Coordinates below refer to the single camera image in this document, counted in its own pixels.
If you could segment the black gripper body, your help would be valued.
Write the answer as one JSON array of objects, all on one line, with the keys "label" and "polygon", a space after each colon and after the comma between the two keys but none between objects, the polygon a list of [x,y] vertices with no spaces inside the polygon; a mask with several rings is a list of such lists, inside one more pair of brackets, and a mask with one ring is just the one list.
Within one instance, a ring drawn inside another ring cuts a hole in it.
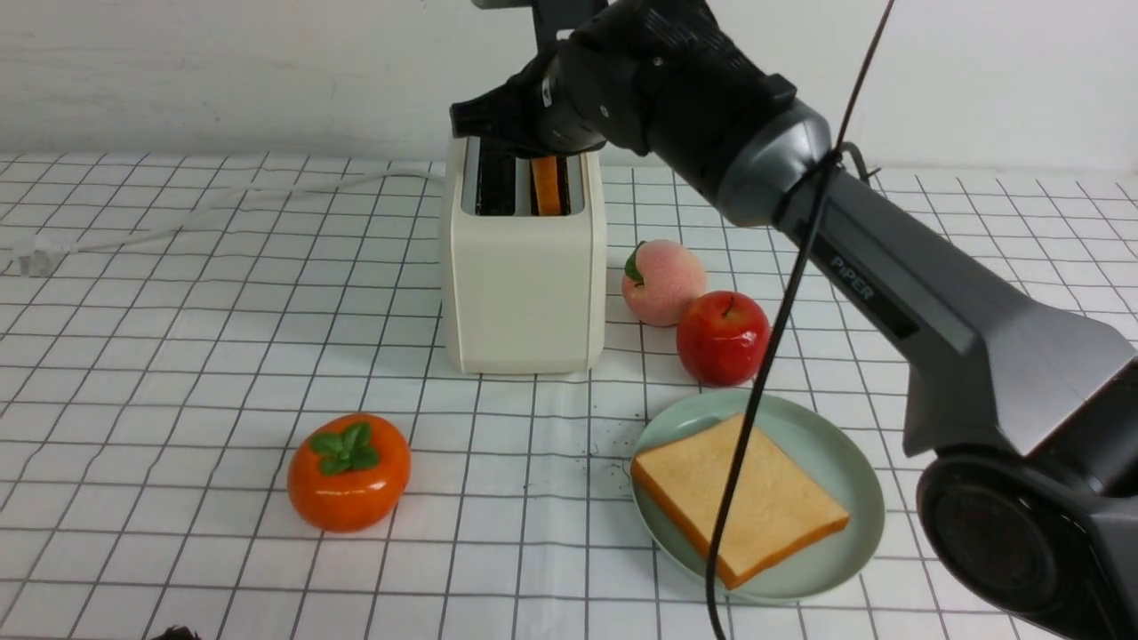
[{"label": "black gripper body", "polygon": [[497,143],[523,159],[605,148],[600,122],[587,117],[601,114],[601,101],[587,93],[586,83],[613,63],[613,50],[541,49],[504,84],[452,104],[452,136]]}]

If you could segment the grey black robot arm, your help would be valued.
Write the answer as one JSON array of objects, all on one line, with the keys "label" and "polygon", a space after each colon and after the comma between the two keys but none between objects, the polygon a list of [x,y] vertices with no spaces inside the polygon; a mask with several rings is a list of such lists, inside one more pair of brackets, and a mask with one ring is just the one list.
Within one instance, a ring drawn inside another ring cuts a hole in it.
[{"label": "grey black robot arm", "polygon": [[1135,637],[1135,348],[1030,300],[840,166],[846,142],[756,68],[703,1],[593,1],[456,138],[523,158],[655,154],[731,223],[799,248],[910,366],[902,448],[934,452],[916,510],[963,586],[1066,639]]}]

